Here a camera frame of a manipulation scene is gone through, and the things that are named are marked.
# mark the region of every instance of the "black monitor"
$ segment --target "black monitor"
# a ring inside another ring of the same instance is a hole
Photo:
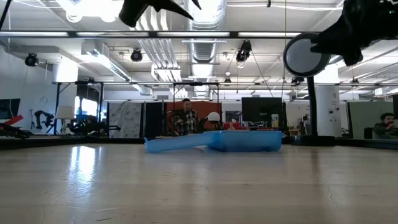
[[[21,99],[0,100],[0,119],[11,119],[18,116],[19,103]]]
[[[279,115],[279,127],[282,126],[282,98],[247,97],[242,98],[243,121],[267,122],[271,126],[271,115]]]

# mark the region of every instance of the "white wall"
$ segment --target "white wall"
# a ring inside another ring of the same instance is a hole
[[[23,60],[7,54],[0,47],[0,99],[21,99],[18,114],[24,119],[14,126],[30,129],[30,110],[54,114],[57,86],[52,80],[52,72],[46,74],[43,68],[28,67]]]

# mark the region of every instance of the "blue plastic object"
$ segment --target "blue plastic object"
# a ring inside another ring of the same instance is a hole
[[[215,141],[216,136],[212,132],[151,141],[146,139],[145,150],[147,152],[164,152],[176,149],[190,149],[195,146],[207,146]]]
[[[209,131],[170,139],[146,139],[147,152],[163,152],[208,146],[222,152],[278,151],[282,146],[280,131]]]
[[[217,131],[216,141],[208,147],[222,152],[278,151],[281,131]]]

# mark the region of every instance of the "fluorescent light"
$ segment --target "fluorescent light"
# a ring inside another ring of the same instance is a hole
[[[158,32],[158,37],[229,37],[229,32]]]
[[[181,43],[191,44],[191,43],[199,43],[199,44],[226,44],[226,40],[181,40]]]
[[[68,37],[67,32],[31,32],[31,31],[2,31],[0,37]]]
[[[295,37],[299,32],[239,32],[238,37]]]
[[[77,32],[79,37],[148,37],[148,32]]]
[[[133,82],[140,85],[173,85],[172,82]]]

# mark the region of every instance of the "black ceiling lamp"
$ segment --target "black ceiling lamp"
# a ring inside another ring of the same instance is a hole
[[[36,53],[29,53],[29,55],[25,58],[25,65],[29,67],[36,67],[39,65],[39,60],[37,59]]]
[[[130,58],[133,62],[140,62],[142,60],[141,49],[134,49]]]

